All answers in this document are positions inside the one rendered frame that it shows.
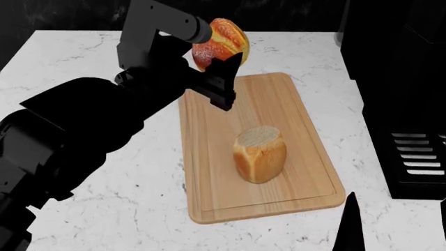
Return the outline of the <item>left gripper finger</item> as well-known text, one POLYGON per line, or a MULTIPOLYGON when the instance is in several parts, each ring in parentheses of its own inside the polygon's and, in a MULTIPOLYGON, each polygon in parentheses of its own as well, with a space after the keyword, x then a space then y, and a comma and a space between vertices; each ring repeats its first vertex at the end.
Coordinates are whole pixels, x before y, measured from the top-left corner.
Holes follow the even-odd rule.
POLYGON ((212 58, 209 66, 205 68, 206 80, 220 91, 233 89, 233 82, 241 65, 243 53, 239 52, 226 60, 212 58))
POLYGON ((234 90, 213 93, 210 98, 210 103, 225 112, 231 110, 236 99, 236 92, 234 90))

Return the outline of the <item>round orange crusty bread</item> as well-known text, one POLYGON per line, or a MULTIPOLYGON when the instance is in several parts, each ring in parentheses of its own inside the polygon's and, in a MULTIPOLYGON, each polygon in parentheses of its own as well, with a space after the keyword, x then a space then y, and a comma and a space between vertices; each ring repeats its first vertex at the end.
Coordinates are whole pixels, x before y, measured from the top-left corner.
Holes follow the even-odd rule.
POLYGON ((212 59, 227 60, 231 56, 243 53, 241 65, 249 56, 250 43, 245 33, 231 20, 215 18, 211 23, 212 36, 206 43, 192 45, 192 58, 197 68, 204 72, 212 59))

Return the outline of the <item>wooden cutting board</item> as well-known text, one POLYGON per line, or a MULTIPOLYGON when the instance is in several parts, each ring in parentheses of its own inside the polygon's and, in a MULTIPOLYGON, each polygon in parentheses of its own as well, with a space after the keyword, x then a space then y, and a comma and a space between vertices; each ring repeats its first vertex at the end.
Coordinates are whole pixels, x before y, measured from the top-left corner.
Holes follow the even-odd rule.
POLYGON ((210 224, 333 208, 345 189, 291 77, 235 80, 225 112, 186 91, 179 100, 187 207, 210 224))

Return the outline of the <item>pale cut bread loaf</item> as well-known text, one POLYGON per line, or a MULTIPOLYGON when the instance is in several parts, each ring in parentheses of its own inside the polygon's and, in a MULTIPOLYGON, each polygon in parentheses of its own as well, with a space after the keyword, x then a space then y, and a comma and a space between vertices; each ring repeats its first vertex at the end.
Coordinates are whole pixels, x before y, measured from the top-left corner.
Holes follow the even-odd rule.
POLYGON ((263 125, 240 133, 233 144, 233 159, 240 176, 250 183, 265 183, 284 168, 287 147, 276 127, 263 125))

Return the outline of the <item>black coffee machine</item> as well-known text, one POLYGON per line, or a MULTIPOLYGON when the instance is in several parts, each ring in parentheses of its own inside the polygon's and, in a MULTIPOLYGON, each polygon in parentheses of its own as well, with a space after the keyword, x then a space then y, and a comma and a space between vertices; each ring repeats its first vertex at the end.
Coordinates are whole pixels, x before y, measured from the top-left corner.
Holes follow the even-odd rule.
POLYGON ((446 199, 446 0, 346 0, 341 55, 392 198, 446 199))

